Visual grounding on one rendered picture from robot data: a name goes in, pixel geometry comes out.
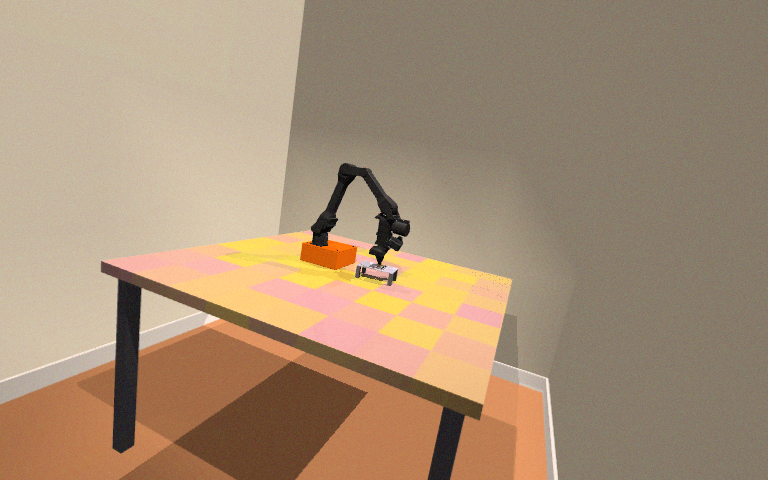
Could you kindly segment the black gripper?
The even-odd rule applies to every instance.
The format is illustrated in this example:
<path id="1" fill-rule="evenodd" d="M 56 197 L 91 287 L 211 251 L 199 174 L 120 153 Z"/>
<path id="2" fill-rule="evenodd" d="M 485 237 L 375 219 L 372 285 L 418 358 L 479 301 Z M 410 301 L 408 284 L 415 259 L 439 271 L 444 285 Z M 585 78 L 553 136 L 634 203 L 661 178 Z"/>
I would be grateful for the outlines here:
<path id="1" fill-rule="evenodd" d="M 373 247 L 371 247 L 369 249 L 369 254 L 375 255 L 379 265 L 381 265 L 381 262 L 383 261 L 384 256 L 387 253 L 387 251 L 389 251 L 391 249 L 390 247 L 388 247 L 388 248 L 385 247 L 387 238 L 389 238 L 389 236 L 391 237 L 391 234 L 392 234 L 392 232 L 386 233 L 386 232 L 381 232 L 381 231 L 378 230 L 378 232 L 376 233 L 377 240 L 375 241 L 375 244 L 377 244 L 377 246 L 374 245 Z"/>

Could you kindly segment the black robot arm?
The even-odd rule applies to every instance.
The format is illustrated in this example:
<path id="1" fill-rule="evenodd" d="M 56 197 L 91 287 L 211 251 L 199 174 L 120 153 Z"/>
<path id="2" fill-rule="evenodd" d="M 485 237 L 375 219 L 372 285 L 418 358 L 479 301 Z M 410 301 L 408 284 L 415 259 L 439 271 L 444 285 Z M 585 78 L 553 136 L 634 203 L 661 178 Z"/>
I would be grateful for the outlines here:
<path id="1" fill-rule="evenodd" d="M 378 230 L 381 232 L 393 232 L 394 234 L 407 237 L 410 232 L 410 221 L 401 219 L 398 212 L 398 205 L 390 198 L 369 168 L 356 167 L 353 164 L 344 163 L 340 166 L 338 172 L 338 183 L 334 189 L 326 210 L 319 216 L 316 223 L 311 226 L 313 232 L 312 242 L 316 246 L 328 246 L 328 233 L 336 226 L 338 218 L 336 212 L 346 192 L 348 185 L 356 176 L 362 176 L 370 190 L 377 199 L 381 213 L 375 216 L 379 219 Z M 384 215 L 383 215 L 384 214 Z M 386 215 L 386 216 L 385 216 Z M 388 246 L 398 252 L 403 245 L 403 237 L 387 238 L 385 247 Z"/>

